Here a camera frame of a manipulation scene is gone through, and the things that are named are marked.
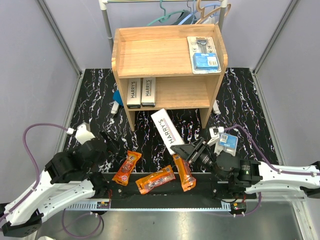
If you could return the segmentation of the white Harry's box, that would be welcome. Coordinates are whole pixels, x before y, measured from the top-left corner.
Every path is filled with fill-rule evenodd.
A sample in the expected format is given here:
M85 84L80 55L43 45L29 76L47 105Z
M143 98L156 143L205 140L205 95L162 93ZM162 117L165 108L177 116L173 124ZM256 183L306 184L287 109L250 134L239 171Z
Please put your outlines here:
M156 78L144 77L142 79L141 105L143 107L156 106Z
M167 111L162 108L151 115L151 118L167 148L170 155L174 155L175 152L171 149L171 146L183 145L184 141L181 135L174 126Z
M142 80L141 78L130 78L127 87L126 105L129 109L141 107Z

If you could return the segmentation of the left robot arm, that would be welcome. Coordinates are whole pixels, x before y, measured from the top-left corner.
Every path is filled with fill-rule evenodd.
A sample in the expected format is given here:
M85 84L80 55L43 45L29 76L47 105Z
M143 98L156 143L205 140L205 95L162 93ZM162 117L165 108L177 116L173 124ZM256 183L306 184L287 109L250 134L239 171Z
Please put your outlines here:
M73 149L56 153L45 165L37 187L11 203L0 205L0 228L5 237L24 238L61 210L85 199L106 198L110 187L97 169L120 149L106 132L89 136Z

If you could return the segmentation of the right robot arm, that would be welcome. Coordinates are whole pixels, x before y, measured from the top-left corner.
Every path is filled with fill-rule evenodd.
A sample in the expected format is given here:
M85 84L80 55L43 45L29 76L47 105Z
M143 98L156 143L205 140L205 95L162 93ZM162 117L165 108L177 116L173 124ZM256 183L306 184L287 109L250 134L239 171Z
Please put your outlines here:
M172 145L171 150L189 165L198 164L218 180L228 183L232 198L244 193L299 192L308 198L320 197L320 163L309 166L286 166L214 153L204 139L195 143Z

